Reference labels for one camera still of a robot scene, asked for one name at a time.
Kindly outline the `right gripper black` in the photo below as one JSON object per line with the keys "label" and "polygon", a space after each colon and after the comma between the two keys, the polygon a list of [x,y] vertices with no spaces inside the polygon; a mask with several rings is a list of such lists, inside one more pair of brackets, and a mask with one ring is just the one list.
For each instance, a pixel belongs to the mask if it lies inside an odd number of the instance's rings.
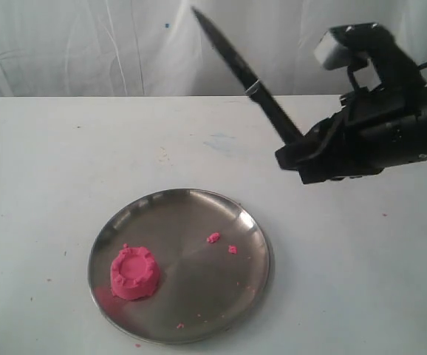
{"label": "right gripper black", "polygon": [[295,143],[275,152],[303,184],[380,174],[426,160],[425,87],[382,89],[350,98]]}

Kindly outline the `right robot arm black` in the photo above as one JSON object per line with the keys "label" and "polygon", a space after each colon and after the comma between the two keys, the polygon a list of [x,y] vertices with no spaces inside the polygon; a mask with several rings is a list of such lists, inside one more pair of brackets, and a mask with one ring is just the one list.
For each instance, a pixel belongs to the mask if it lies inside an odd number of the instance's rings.
{"label": "right robot arm black", "polygon": [[410,96],[400,89],[361,89],[340,101],[339,112],[276,151],[281,169],[311,184],[427,161],[427,85]]}

